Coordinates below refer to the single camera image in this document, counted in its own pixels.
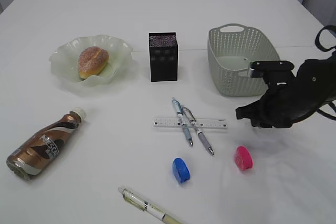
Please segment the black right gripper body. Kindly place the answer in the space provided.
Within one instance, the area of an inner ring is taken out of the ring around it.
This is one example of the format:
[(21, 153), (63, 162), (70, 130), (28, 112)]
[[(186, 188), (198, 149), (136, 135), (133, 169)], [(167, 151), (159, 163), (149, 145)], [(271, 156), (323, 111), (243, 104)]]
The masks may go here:
[(314, 113), (335, 120), (321, 111), (335, 109), (335, 58), (308, 59), (292, 71), (271, 72), (262, 77), (268, 89), (261, 98), (236, 109), (237, 119), (249, 119), (253, 127), (285, 129)]

